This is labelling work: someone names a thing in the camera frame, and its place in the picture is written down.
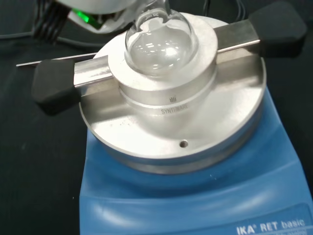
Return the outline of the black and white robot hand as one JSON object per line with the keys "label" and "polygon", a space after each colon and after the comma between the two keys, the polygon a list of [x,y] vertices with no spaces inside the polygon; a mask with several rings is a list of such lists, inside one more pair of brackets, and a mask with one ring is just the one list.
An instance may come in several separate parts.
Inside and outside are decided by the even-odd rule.
{"label": "black and white robot hand", "polygon": [[83,29],[109,35],[126,31],[136,17],[141,0],[58,0],[70,9],[68,18]]}

